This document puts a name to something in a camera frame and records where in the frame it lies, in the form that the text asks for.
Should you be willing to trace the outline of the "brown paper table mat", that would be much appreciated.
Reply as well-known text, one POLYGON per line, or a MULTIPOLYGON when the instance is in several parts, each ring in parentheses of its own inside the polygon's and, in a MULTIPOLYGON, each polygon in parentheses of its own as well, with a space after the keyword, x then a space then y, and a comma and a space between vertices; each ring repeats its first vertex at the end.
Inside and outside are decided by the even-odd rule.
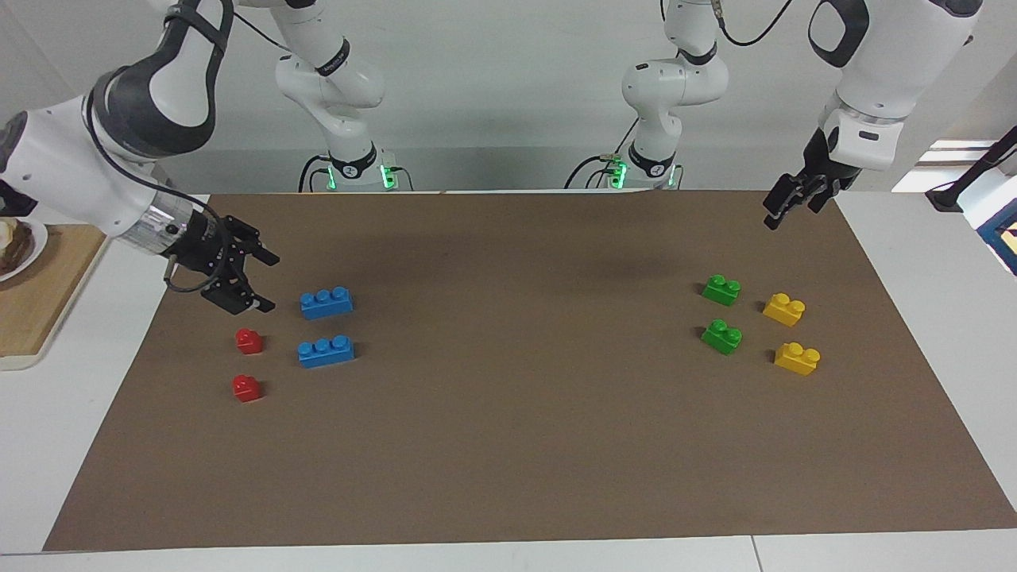
POLYGON ((248 268, 277 307, 163 297, 48 551, 1017 528, 835 203, 777 231, 753 191, 213 206, 279 254, 248 268), (303 318, 335 286, 354 310, 303 318), (700 339, 715 319, 733 354, 700 339), (300 365, 337 334, 353 361, 300 365), (775 365, 788 342, 815 371, 775 365))

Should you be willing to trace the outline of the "green two-stud toy brick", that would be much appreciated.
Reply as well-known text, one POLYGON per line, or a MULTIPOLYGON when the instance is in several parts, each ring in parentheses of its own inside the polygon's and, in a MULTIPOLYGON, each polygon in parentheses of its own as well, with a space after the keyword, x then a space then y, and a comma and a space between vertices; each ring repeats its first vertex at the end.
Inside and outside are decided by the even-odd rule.
POLYGON ((730 355, 741 346, 742 332, 723 319, 715 319, 702 331, 700 339, 719 354, 730 355))
POLYGON ((715 274, 709 276, 705 285, 702 286, 701 296, 719 303, 723 307, 731 307, 741 293, 741 283, 737 280, 730 280, 726 276, 715 274))

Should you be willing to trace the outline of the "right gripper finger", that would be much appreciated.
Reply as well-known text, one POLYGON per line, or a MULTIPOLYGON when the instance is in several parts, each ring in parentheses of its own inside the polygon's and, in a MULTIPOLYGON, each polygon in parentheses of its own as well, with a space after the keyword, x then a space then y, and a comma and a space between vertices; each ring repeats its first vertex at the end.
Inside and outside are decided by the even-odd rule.
POLYGON ((229 314, 243 314, 250 309, 268 314, 276 308, 270 298, 259 296, 243 279, 231 274, 218 276, 213 283, 201 289, 201 297, 229 314))
POLYGON ((231 232, 234 245, 243 256, 252 256, 264 265, 277 265, 280 258, 266 249, 261 241, 261 235, 254 226, 233 216, 226 217, 226 230, 231 232))

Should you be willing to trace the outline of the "brown food on plate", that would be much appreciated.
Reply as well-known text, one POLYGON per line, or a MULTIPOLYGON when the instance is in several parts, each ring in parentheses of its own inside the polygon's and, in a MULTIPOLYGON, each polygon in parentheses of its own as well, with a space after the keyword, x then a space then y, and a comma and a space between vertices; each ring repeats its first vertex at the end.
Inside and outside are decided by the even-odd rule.
POLYGON ((17 218, 0 218, 0 275, 14 271, 28 256, 32 231, 17 218))

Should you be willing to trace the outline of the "yellow two-stud toy brick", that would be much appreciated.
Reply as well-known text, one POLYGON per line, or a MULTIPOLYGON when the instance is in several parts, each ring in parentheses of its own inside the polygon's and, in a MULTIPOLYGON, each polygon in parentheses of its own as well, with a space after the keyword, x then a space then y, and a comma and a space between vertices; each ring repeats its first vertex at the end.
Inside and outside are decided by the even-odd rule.
POLYGON ((821 359, 818 349, 806 348, 799 342, 788 342, 777 349, 774 363, 789 371, 807 376, 816 370, 821 359))
POLYGON ((762 312, 791 328, 800 321, 804 311, 806 311, 806 305, 803 301, 791 298, 787 293, 777 292, 766 302, 762 312))

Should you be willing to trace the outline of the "black clamp mount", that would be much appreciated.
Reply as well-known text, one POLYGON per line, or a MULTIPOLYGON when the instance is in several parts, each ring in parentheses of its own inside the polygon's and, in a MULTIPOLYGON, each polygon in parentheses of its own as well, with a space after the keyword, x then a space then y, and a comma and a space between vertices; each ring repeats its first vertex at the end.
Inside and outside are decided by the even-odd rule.
POLYGON ((29 216, 37 204, 37 201, 15 191, 6 181, 0 179, 0 218, 29 216))

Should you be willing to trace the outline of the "wooden cutting board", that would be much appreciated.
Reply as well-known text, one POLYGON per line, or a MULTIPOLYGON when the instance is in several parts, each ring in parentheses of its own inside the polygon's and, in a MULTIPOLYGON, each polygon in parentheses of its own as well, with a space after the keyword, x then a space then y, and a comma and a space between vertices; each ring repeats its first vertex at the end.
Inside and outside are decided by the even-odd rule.
POLYGON ((106 247, 97 228, 47 227, 44 252, 0 283, 0 371, 28 369, 41 360, 106 247))

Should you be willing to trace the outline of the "white and blue device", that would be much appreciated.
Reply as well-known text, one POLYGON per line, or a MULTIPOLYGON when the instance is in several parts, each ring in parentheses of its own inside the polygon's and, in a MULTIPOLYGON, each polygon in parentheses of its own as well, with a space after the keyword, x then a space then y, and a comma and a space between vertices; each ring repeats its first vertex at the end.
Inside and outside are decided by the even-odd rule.
POLYGON ((1017 199, 1017 175, 1009 175, 999 167, 981 174, 959 198, 967 223, 978 231, 1010 202, 1017 199))

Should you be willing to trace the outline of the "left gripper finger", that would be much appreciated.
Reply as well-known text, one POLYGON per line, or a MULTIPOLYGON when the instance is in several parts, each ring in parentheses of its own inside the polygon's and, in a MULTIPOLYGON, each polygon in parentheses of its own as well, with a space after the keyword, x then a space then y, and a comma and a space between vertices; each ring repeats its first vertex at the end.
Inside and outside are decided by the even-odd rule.
POLYGON ((824 206, 840 191, 840 180, 828 176, 817 176, 807 185, 806 205, 813 213, 820 213, 824 206))
POLYGON ((770 230, 777 230, 788 211, 802 202, 804 185, 802 178, 792 175, 781 175, 769 191, 765 199, 767 216, 765 225, 770 230))

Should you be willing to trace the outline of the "blue three-stud toy brick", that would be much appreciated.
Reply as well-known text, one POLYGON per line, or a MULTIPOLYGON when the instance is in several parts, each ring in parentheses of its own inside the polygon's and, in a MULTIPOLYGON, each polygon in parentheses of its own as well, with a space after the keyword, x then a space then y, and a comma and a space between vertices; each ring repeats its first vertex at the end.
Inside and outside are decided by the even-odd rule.
POLYGON ((351 293, 343 286, 305 292, 299 298, 299 304, 301 314, 308 321, 334 314, 349 314, 354 310, 351 293))
POLYGON ((345 334, 313 342, 301 342, 296 348, 298 362, 305 369, 345 363, 356 358, 354 344, 345 334))

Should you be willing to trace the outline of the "white plate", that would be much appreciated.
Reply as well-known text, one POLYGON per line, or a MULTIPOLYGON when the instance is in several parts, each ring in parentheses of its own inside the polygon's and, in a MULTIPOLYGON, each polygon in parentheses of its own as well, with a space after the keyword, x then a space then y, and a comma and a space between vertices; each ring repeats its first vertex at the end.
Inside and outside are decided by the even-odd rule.
POLYGON ((32 218, 20 217, 17 220, 29 229, 28 253, 10 271, 0 272, 0 283, 12 280, 15 276, 24 272, 44 252, 48 242, 47 225, 32 218))

